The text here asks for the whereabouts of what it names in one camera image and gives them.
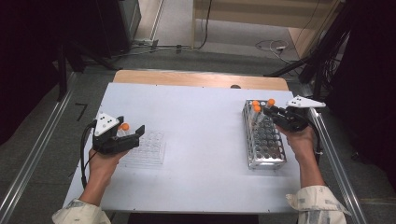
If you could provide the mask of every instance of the white table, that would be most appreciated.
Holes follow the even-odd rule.
[[[292,94],[110,83],[99,111],[124,116],[132,130],[145,124],[164,131],[166,151],[162,165],[119,166],[101,206],[156,213],[293,212],[285,195],[300,188],[299,167],[287,144],[288,162],[280,170],[248,169],[242,108],[246,99],[268,98],[285,106]],[[64,204],[83,191],[80,177],[77,168]]]

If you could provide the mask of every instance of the orange cap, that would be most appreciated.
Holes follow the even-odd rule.
[[[257,113],[259,113],[262,110],[262,108],[259,105],[255,105],[253,107],[253,109],[254,109],[254,112],[257,112]]]
[[[129,130],[129,124],[128,124],[128,123],[123,123],[123,124],[121,124],[121,128],[122,128],[124,131],[128,131],[128,130]]]
[[[275,100],[274,99],[269,99],[267,102],[267,106],[273,106],[275,104]]]

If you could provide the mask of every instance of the sleeve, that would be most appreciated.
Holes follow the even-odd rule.
[[[299,224],[347,223],[344,214],[350,215],[325,186],[306,187],[286,198],[289,205],[299,211]]]
[[[53,214],[52,221],[55,224],[111,224],[106,213],[100,207],[78,199]]]

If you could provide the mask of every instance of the floor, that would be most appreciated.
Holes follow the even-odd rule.
[[[161,5],[161,1],[156,3],[148,0],[141,1],[142,5],[144,2],[150,2],[154,8]],[[191,1],[164,1],[153,39],[159,39],[159,45],[189,45],[191,42],[190,8]],[[158,10],[148,9],[145,11],[158,12]],[[196,22],[196,45],[199,45],[202,39],[201,23],[201,21]],[[151,31],[142,32],[139,38],[150,39],[153,34]],[[275,72],[287,64],[269,50],[268,44],[271,42],[262,42],[260,48],[256,47],[257,43],[266,40],[281,40],[279,43],[287,41],[289,45],[280,54],[281,58],[286,61],[299,60],[286,28],[211,21],[208,26],[207,42],[199,52],[183,51],[176,54],[173,49],[169,49],[135,55],[137,52],[144,51],[138,49],[132,50],[128,53],[129,55],[115,58],[113,61],[124,69],[209,71],[262,76]],[[300,84],[296,81],[296,76],[300,71],[301,69],[296,69],[282,76],[288,81],[294,94],[298,94],[300,90]],[[8,223],[50,223],[51,214],[62,207],[71,177],[78,164],[80,133],[96,114],[106,85],[112,81],[114,75],[114,71],[108,71],[97,64],[88,66],[84,74],[75,74],[76,83],[69,101],[57,121],[56,129],[45,144],[45,150],[40,155],[41,159],[30,176],[30,181],[25,186]],[[0,146],[1,201],[5,199],[10,184],[16,178],[32,148],[35,147],[36,139],[56,106],[56,98],[57,87],[43,98],[13,137]],[[78,104],[88,105],[79,120],[81,106]],[[324,110],[322,115],[338,150],[340,160],[361,202],[367,222],[390,223],[391,220],[396,220],[394,213],[396,194],[384,173],[372,164],[351,160],[350,156],[354,149],[348,143],[343,124],[328,110]],[[321,159],[320,170],[334,195],[342,201],[342,192],[326,155]],[[126,223],[127,219],[128,214],[117,213],[113,223]],[[259,220],[260,223],[295,223],[296,214],[260,215]],[[350,217],[347,218],[347,223],[352,223]]]

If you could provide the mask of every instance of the table surface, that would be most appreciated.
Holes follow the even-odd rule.
[[[241,114],[243,103],[246,99],[271,96],[278,99],[279,105],[284,105],[292,97],[289,91],[229,89],[230,84],[258,88],[259,83],[263,86],[277,83],[269,85],[272,89],[287,88],[281,78],[259,79],[215,74],[119,71],[114,82],[139,84],[110,83],[100,110],[108,114],[124,111],[126,120],[134,118],[133,130],[146,124],[147,128],[165,131],[165,159],[162,165],[157,166],[119,166],[101,206],[106,210],[128,212],[293,212],[285,195],[295,193],[300,182],[298,163],[291,156],[289,146],[285,146],[288,162],[281,169],[248,169]],[[190,82],[194,83],[194,87],[187,87]],[[212,86],[203,88],[203,84]],[[216,85],[227,88],[213,88]],[[179,102],[183,102],[182,107],[178,106]],[[192,107],[195,113],[189,113]],[[157,112],[147,113],[152,108],[156,108]],[[64,203],[78,197],[81,192],[80,171],[77,168]]]

